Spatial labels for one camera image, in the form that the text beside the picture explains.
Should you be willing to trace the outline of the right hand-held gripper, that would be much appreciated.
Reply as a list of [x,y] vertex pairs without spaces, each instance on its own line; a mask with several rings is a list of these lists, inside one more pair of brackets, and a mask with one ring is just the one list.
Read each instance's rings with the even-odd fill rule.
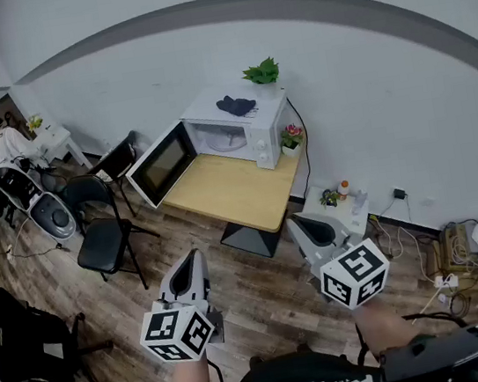
[[384,289],[390,263],[371,239],[354,239],[323,214],[297,213],[286,224],[310,266],[311,285],[327,301],[357,309]]

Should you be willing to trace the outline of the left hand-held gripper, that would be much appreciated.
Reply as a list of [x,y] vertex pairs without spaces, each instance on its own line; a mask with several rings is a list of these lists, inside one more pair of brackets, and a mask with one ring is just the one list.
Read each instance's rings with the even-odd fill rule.
[[160,296],[143,316],[140,344],[162,362],[198,361],[212,343],[223,343],[222,313],[210,304],[204,254],[193,249],[166,272]]

